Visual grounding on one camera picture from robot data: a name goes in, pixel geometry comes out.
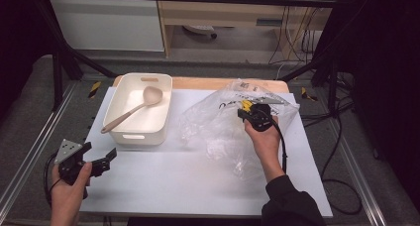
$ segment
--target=hand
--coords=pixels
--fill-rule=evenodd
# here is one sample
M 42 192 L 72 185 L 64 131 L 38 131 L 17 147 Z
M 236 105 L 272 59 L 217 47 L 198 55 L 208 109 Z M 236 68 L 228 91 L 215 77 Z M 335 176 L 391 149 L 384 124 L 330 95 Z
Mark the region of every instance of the hand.
M 272 119 L 278 123 L 277 116 L 273 116 Z M 245 131 L 251 137 L 254 149 L 262 163 L 266 181 L 270 182 L 272 179 L 284 175 L 284 171 L 278 160 L 280 136 L 277 130 L 271 126 L 263 132 L 258 132 L 248 120 L 245 120 L 244 123 Z
M 92 163 L 86 163 L 80 170 L 74 185 L 59 180 L 58 165 L 52 169 L 52 183 L 59 182 L 52 188 L 51 225 L 73 226 L 78 222 L 78 211 L 83 200 L 84 187 L 88 184 Z

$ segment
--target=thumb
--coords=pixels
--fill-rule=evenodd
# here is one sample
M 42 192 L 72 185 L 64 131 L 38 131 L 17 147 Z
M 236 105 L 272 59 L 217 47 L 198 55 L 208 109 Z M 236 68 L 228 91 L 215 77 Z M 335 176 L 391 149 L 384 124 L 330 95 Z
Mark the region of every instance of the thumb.
M 77 180 L 73 186 L 77 189 L 81 189 L 83 192 L 84 186 L 86 186 L 88 180 L 90 179 L 91 172 L 92 172 L 92 163 L 85 163 L 83 167 L 81 168 L 80 173 L 77 177 Z

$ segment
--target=clear plastic bag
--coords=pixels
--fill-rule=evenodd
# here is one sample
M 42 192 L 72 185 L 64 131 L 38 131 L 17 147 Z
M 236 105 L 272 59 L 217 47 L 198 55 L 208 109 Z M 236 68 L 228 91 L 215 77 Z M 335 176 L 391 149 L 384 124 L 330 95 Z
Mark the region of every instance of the clear plastic bag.
M 206 144 L 207 156 L 213 160 L 230 160 L 234 166 L 233 173 L 240 179 L 261 175 L 263 168 L 253 142 L 245 132 L 243 120 L 238 117 L 242 100 L 259 97 L 284 102 L 270 105 L 271 115 L 278 116 L 278 126 L 284 136 L 299 111 L 299 105 L 289 103 L 260 86 L 237 79 L 181 114 L 181 138 L 187 142 L 192 138 L 201 138 Z

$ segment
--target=beige ladle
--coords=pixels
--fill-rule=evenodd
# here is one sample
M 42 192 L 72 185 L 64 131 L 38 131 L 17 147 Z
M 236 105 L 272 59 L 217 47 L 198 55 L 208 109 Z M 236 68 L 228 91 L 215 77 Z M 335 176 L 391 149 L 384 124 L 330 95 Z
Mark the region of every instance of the beige ladle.
M 116 118 L 115 120 L 111 121 L 111 123 L 107 124 L 105 127 L 102 128 L 101 133 L 105 134 L 113 130 L 115 127 L 117 127 L 119 124 L 121 124 L 124 120 L 126 120 L 128 117 L 130 117 L 130 115 L 132 115 L 139 109 L 145 106 L 158 104 L 162 100 L 162 97 L 163 92 L 160 89 L 152 86 L 147 86 L 143 91 L 143 99 L 145 100 L 145 102 L 133 108 L 129 112 L 123 114 L 122 116 Z

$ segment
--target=white tabletop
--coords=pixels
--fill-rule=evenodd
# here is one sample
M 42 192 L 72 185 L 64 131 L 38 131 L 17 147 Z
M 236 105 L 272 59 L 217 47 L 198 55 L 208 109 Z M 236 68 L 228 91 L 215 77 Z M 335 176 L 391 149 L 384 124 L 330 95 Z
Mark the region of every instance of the white tabletop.
M 124 216 L 261 216 L 262 207 L 268 202 L 263 174 L 240 180 L 233 174 L 231 163 L 210 160 L 205 145 L 197 142 L 194 147 L 187 147 L 179 137 L 178 116 L 214 90 L 174 89 L 166 140 L 159 146 L 134 150 L 119 146 L 109 134 L 100 133 L 114 91 L 115 87 L 108 89 L 98 111 L 86 139 L 92 143 L 92 150 L 84 159 L 103 158 L 113 148 L 117 148 L 118 156 L 110 170 L 91 178 L 82 212 Z M 295 102 L 292 94 L 279 95 Z M 322 216 L 332 217 L 299 115 L 284 138 L 287 173 L 293 184 L 315 199 Z

